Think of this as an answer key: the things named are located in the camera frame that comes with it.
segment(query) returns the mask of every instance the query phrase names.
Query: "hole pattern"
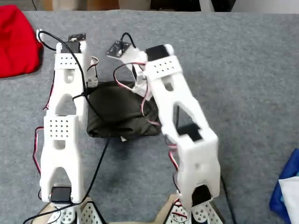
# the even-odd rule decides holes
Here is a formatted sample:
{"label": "hole pattern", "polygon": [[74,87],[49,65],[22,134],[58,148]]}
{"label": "hole pattern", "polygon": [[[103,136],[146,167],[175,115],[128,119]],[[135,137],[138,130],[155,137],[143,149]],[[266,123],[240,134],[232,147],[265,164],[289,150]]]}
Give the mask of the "hole pattern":
{"label": "hole pattern", "polygon": [[180,70],[180,68],[179,67],[176,68],[176,66],[174,65],[174,63],[172,63],[172,61],[167,60],[164,63],[155,64],[154,70],[157,74],[163,72],[167,72],[171,74],[176,72],[176,70]]}
{"label": "hole pattern", "polygon": [[82,211],[82,216],[84,217],[82,224],[102,224],[100,217],[96,210],[94,210],[94,206],[92,204],[85,206]]}
{"label": "hole pattern", "polygon": [[69,132],[69,125],[67,125],[69,121],[67,119],[60,119],[60,120],[50,120],[50,137],[59,137],[63,138],[66,137],[68,138],[69,135],[66,134]]}
{"label": "hole pattern", "polygon": [[61,65],[60,67],[62,68],[69,67],[69,65],[77,64],[73,57],[60,57],[58,58],[58,60],[59,64]]}

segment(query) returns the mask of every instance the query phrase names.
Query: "blue object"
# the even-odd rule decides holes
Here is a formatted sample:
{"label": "blue object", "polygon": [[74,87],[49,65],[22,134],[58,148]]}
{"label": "blue object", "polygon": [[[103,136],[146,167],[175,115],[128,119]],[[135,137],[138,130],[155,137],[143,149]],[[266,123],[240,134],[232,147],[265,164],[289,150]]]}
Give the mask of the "blue object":
{"label": "blue object", "polygon": [[[287,179],[293,176],[299,176],[299,149],[296,148],[286,163],[279,179]],[[286,223],[291,224],[284,199],[282,197],[281,188],[277,181],[272,197],[269,203],[270,210],[277,213]]]}

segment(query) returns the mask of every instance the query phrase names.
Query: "black bag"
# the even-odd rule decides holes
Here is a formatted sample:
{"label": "black bag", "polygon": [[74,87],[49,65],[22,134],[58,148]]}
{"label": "black bag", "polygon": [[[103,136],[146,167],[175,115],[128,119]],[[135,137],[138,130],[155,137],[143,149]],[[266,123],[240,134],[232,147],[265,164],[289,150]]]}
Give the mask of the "black bag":
{"label": "black bag", "polygon": [[[132,88],[134,82],[122,81]],[[99,83],[89,100],[102,119],[89,107],[87,133],[91,137],[123,137],[132,139],[140,135],[157,135],[161,126],[147,121],[159,121],[158,108],[152,98],[144,104],[143,117],[140,107],[143,97],[120,87],[115,81]]]}

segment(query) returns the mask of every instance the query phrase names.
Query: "gray felt surface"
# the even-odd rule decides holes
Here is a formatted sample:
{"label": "gray felt surface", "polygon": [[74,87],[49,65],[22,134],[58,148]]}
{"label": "gray felt surface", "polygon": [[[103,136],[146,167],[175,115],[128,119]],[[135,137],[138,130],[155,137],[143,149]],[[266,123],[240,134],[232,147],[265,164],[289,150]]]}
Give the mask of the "gray felt surface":
{"label": "gray felt surface", "polygon": [[[104,53],[125,31],[141,49],[170,43],[210,126],[239,224],[279,224],[268,203],[290,153],[298,146],[299,16],[166,12],[25,12],[34,28],[66,39],[86,32],[99,77],[112,80],[118,61]],[[46,38],[49,45],[56,42]],[[0,80],[0,223],[19,224],[43,206],[32,162],[35,127],[43,124],[54,69],[45,50],[39,71]],[[129,79],[125,69],[120,79]],[[104,140],[81,133],[85,185]],[[91,197],[107,221],[150,221],[174,192],[162,135],[113,140]],[[216,206],[228,224],[223,191]]]}

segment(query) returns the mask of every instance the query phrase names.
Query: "red cloth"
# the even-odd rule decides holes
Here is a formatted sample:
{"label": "red cloth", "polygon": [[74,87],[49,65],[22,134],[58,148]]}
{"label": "red cloth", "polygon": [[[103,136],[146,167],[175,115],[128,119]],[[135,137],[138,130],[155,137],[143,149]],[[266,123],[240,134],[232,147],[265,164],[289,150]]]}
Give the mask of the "red cloth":
{"label": "red cloth", "polygon": [[1,6],[0,78],[35,71],[41,47],[25,15],[16,6]]}

